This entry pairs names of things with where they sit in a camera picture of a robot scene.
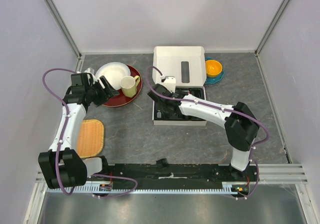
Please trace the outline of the small oil bottle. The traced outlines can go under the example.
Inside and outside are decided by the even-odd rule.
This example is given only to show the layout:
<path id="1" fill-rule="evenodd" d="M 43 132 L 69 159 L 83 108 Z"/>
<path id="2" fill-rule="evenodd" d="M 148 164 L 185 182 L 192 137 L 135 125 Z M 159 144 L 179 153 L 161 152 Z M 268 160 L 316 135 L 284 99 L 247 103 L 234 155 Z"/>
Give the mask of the small oil bottle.
<path id="1" fill-rule="evenodd" d="M 158 112 L 156 113 L 156 118 L 157 118 L 157 119 L 161 119 L 161 118 L 162 118 L 162 113 L 161 113 L 160 111 L 158 111 Z"/>

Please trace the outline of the black comb guard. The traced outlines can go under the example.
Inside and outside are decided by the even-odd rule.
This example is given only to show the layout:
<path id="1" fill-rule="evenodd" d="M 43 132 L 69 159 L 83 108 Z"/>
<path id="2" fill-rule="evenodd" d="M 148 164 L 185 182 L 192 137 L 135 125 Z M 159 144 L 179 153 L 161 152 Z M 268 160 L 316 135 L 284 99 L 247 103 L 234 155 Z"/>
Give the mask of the black comb guard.
<path id="1" fill-rule="evenodd" d="M 161 158 L 156 161 L 156 166 L 159 171 L 163 171 L 169 167 L 169 162 L 166 158 Z"/>

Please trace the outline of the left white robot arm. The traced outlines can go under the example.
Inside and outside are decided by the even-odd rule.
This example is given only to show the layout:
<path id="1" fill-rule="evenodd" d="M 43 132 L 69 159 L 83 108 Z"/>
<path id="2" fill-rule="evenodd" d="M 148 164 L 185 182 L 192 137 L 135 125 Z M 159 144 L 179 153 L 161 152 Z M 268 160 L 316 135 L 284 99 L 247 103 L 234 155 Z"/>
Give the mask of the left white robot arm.
<path id="1" fill-rule="evenodd" d="M 87 178 L 94 176 L 99 181 L 110 175 L 107 159 L 104 156 L 82 159 L 77 153 L 78 138 L 82 122 L 91 104 L 99 107 L 110 98 L 119 95 L 105 77 L 95 77 L 94 70 L 71 73 L 71 85 L 63 98 L 54 95 L 62 103 L 62 116 L 55 138 L 48 151 L 41 152 L 38 163 L 47 186 L 61 189 L 83 186 Z"/>

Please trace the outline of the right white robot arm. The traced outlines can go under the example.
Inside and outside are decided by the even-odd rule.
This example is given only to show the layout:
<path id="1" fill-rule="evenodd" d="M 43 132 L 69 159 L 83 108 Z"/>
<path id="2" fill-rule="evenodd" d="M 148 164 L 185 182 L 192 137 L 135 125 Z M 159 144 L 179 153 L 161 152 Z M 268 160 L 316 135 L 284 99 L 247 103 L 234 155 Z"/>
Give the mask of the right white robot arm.
<path id="1" fill-rule="evenodd" d="M 188 91 L 170 92 L 161 84 L 154 85 L 148 96 L 170 116 L 195 117 L 222 127 L 232 146 L 230 177 L 240 181 L 247 175 L 251 147 L 259 125 L 254 122 L 255 116 L 246 104 L 218 104 L 198 98 Z"/>

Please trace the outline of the dark red round tray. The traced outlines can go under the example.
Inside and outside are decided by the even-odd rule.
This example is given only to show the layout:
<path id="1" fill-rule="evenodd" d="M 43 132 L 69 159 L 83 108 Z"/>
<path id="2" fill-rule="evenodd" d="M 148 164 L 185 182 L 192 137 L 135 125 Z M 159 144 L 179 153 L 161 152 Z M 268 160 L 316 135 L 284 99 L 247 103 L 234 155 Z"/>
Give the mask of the dark red round tray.
<path id="1" fill-rule="evenodd" d="M 132 102 L 142 89 L 142 76 L 139 71 L 121 62 L 110 62 L 100 67 L 96 73 L 104 76 L 119 95 L 110 98 L 103 105 L 110 108 L 122 107 Z"/>

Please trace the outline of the pale yellow mug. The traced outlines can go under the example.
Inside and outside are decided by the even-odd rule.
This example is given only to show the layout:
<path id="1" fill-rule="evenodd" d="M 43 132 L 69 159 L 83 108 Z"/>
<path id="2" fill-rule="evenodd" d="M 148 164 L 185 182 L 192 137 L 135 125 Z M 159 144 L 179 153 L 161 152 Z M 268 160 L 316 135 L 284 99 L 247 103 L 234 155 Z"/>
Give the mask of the pale yellow mug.
<path id="1" fill-rule="evenodd" d="M 136 76 L 124 76 L 120 81 L 120 87 L 123 94 L 132 98 L 137 94 L 137 87 L 141 81 L 141 77 L 139 75 Z"/>

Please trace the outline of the white paper plate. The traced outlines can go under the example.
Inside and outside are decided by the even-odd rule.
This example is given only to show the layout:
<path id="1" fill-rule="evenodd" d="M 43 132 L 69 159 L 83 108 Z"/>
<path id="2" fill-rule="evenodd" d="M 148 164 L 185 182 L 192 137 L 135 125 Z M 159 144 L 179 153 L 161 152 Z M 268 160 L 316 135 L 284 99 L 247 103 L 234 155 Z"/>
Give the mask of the white paper plate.
<path id="1" fill-rule="evenodd" d="M 110 62 L 100 67 L 97 70 L 95 77 L 98 79 L 101 76 L 104 76 L 115 90 L 119 90 L 121 88 L 120 82 L 122 78 L 130 75 L 131 71 L 126 64 L 121 62 Z"/>

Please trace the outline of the white clipper kit box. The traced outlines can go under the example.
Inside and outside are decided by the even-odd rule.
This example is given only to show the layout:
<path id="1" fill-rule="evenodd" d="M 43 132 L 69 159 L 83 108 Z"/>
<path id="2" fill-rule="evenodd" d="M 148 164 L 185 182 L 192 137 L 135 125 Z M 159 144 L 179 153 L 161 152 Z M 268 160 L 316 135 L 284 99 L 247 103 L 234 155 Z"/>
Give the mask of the white clipper kit box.
<path id="1" fill-rule="evenodd" d="M 205 49 L 202 46 L 157 46 L 153 50 L 153 66 L 164 76 L 176 79 L 176 90 L 180 89 L 197 98 L 206 99 L 204 84 L 207 78 Z M 154 119 L 154 125 L 161 126 L 205 126 L 206 120 L 193 116 L 185 119 Z"/>

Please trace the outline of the woven bamboo tray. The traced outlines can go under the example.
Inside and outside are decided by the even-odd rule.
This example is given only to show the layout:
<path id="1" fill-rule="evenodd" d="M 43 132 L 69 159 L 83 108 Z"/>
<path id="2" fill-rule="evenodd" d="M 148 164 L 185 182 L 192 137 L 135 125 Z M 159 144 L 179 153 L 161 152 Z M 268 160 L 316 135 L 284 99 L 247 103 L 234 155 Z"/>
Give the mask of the woven bamboo tray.
<path id="1" fill-rule="evenodd" d="M 105 128 L 101 121 L 83 120 L 76 147 L 79 157 L 81 159 L 96 157 L 104 147 L 104 134 Z"/>

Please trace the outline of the teal scalloped plate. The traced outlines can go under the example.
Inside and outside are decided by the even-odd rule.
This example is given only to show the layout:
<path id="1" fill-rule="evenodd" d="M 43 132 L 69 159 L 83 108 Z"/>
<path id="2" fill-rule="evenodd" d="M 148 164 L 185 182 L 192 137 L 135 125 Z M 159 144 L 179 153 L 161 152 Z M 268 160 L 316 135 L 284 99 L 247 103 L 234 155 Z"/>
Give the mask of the teal scalloped plate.
<path id="1" fill-rule="evenodd" d="M 205 84 L 215 84 L 222 80 L 225 75 L 223 65 L 211 58 L 205 58 L 206 81 Z"/>

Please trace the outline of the orange bowl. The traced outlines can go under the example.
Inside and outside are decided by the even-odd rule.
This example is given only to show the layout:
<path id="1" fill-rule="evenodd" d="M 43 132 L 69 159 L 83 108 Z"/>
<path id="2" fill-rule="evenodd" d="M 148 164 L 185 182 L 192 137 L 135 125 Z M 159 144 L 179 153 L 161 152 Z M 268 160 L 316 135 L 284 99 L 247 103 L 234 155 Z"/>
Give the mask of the orange bowl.
<path id="1" fill-rule="evenodd" d="M 213 59 L 209 59 L 205 61 L 206 75 L 210 78 L 217 77 L 222 71 L 222 64 Z"/>

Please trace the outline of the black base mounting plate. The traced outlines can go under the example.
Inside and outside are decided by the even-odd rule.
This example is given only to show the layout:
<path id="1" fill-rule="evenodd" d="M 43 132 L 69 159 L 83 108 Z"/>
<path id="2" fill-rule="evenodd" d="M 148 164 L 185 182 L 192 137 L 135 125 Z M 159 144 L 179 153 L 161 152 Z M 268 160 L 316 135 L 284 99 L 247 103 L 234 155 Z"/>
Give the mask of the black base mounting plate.
<path id="1" fill-rule="evenodd" d="M 256 166 L 238 171 L 224 164 L 109 164 L 105 175 L 132 178 L 137 190 L 221 189 L 223 182 L 247 184 L 257 180 Z"/>

